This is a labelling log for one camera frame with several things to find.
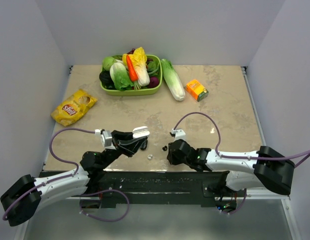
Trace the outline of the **white earbud charging case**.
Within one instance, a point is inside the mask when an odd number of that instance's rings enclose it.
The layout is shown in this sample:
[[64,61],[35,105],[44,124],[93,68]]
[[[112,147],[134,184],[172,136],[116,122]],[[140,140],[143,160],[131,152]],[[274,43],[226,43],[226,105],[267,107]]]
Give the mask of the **white earbud charging case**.
[[149,135],[150,135],[150,131],[147,126],[136,127],[132,131],[132,137],[134,139],[148,137]]

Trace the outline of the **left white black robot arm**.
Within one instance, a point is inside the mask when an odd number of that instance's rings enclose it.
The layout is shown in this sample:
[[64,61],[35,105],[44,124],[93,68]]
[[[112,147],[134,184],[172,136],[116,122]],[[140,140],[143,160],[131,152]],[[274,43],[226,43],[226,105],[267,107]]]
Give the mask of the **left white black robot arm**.
[[147,141],[147,126],[136,127],[131,132],[95,129],[89,132],[97,136],[103,152],[88,151],[80,163],[71,161],[75,168],[47,177],[20,177],[1,197],[4,209],[3,221],[11,227],[18,226],[40,209],[73,196],[94,196],[99,190],[99,180],[107,168],[121,155],[132,157]]

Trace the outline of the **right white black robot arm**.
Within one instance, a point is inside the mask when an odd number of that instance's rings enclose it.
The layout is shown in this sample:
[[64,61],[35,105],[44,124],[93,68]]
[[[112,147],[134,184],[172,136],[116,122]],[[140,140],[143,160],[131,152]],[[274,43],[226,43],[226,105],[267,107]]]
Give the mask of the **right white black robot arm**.
[[291,193],[295,164],[271,147],[261,146],[251,152],[216,152],[211,148],[193,148],[185,140],[168,144],[167,160],[171,165],[185,164],[197,172],[228,171],[218,183],[225,197],[234,191],[265,187],[288,196]]

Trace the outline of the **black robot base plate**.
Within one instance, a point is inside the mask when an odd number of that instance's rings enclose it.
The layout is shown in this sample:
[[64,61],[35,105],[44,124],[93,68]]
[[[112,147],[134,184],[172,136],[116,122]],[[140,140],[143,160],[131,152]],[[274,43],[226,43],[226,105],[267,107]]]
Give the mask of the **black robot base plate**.
[[131,204],[200,205],[227,209],[224,197],[244,196],[226,186],[228,171],[89,171],[86,192],[112,189],[123,192]]

